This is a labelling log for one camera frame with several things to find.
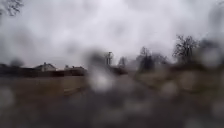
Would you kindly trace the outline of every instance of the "gray sky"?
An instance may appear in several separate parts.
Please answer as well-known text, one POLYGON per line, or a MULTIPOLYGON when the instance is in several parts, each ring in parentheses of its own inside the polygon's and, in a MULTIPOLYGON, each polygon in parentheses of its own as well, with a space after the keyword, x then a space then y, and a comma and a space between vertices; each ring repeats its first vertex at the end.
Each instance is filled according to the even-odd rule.
POLYGON ((177 34, 203 38, 218 0, 25 0, 16 17, 0 22, 0 61, 26 66, 82 65, 98 47, 135 56, 142 46, 171 57, 177 34))

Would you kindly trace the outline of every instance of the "sky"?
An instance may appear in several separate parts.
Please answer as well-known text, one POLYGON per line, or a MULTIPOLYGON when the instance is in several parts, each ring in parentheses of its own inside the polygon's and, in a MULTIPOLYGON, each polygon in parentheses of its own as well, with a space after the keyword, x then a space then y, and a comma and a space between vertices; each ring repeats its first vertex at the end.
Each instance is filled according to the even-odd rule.
POLYGON ((0 21, 0 62, 84 65, 89 49, 135 57, 141 47, 172 57, 176 35, 206 38, 219 0, 24 0, 0 21))

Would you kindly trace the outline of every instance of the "dry grass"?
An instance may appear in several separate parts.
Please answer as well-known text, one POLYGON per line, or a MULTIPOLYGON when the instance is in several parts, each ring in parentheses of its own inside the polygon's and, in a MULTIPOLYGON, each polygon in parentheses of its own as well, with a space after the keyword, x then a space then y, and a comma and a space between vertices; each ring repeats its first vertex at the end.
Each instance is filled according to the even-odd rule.
POLYGON ((2 78, 0 85, 10 87, 16 105, 53 100, 86 87, 85 78, 49 77, 49 78, 2 78))

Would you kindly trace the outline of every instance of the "bare tree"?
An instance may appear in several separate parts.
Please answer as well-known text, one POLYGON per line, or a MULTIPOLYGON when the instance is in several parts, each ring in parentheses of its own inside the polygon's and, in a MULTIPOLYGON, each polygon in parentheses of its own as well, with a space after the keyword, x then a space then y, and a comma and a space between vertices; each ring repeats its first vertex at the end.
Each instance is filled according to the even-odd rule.
POLYGON ((193 52, 197 48, 198 43, 191 36, 184 38, 183 36, 177 36, 178 43, 175 46, 173 57, 178 60, 179 63, 192 62, 193 52))
POLYGON ((10 16, 16 15, 20 12, 20 8, 23 6, 22 0, 3 0, 0 4, 3 5, 3 8, 0 9, 0 15, 4 12, 10 16))
POLYGON ((167 57, 163 56, 160 53, 154 53, 151 55, 152 56, 152 60, 155 64, 167 64, 167 57))
POLYGON ((146 47, 143 47, 140 51, 140 55, 136 58, 137 61, 140 63, 139 70, 148 71, 153 68, 153 60, 152 57, 149 55, 149 50, 146 47))
POLYGON ((21 61, 20 59, 16 58, 16 59, 13 59, 11 62, 10 62, 10 66, 11 67, 22 67, 24 65, 23 61, 21 61))
POLYGON ((142 47, 140 55, 148 56, 149 55, 149 50, 146 47, 142 47))
POLYGON ((106 60, 106 64, 110 66, 112 64, 112 60, 113 60, 113 53, 112 52, 106 53, 105 60, 106 60))
POLYGON ((127 58, 121 57, 118 63, 118 66, 121 68, 125 68, 127 64, 127 58))

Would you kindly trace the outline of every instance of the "cloud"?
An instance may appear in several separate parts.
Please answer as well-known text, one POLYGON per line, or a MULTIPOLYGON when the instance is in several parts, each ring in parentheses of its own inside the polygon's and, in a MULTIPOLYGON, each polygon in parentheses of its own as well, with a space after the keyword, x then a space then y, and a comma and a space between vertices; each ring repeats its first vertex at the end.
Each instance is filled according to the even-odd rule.
POLYGON ((171 57, 177 34, 205 37, 213 0, 25 0, 21 13, 4 17, 0 61, 21 58, 27 66, 50 62, 82 65, 88 48, 115 59, 142 46, 171 57))

